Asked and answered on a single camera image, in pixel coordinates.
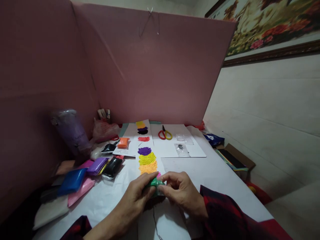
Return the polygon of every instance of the sleeve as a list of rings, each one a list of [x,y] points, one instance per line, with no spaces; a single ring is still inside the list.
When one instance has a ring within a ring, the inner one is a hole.
[[[212,239],[292,239],[274,219],[256,222],[227,195],[202,185],[200,194],[209,216],[205,228]]]
[[[79,217],[60,240],[83,240],[92,229],[87,216]]]

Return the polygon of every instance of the orange clay package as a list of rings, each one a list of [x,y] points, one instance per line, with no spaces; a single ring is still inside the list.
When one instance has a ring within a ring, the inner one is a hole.
[[[120,142],[118,144],[118,148],[128,148],[128,140],[130,138],[120,138]]]

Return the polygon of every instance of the blue bag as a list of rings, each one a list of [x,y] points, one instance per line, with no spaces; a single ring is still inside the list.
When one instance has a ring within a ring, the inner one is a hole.
[[[222,138],[222,137],[218,137],[212,133],[204,135],[204,136],[208,140],[208,142],[210,143],[210,145],[212,147],[218,146],[220,144],[222,144],[222,145],[224,144],[224,138]]]

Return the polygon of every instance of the green clay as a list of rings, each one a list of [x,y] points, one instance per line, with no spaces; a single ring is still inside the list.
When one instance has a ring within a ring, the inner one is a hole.
[[[159,185],[164,185],[164,183],[161,181],[161,180],[158,180],[156,177],[153,179],[153,180],[151,180],[147,185],[146,185],[146,187],[145,188],[148,188],[148,187],[156,187],[156,191],[155,191],[155,193],[152,195],[152,197],[156,197],[156,196],[161,196],[162,194],[159,192],[159,190],[158,190],[158,186]]]

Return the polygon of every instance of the red scissors handle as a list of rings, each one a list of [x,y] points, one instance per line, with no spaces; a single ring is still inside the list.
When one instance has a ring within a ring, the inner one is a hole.
[[[163,130],[161,130],[161,131],[158,133],[158,136],[159,136],[159,138],[162,139],[162,140],[165,140],[165,139],[166,139],[166,134],[165,134],[165,132],[164,132]]]

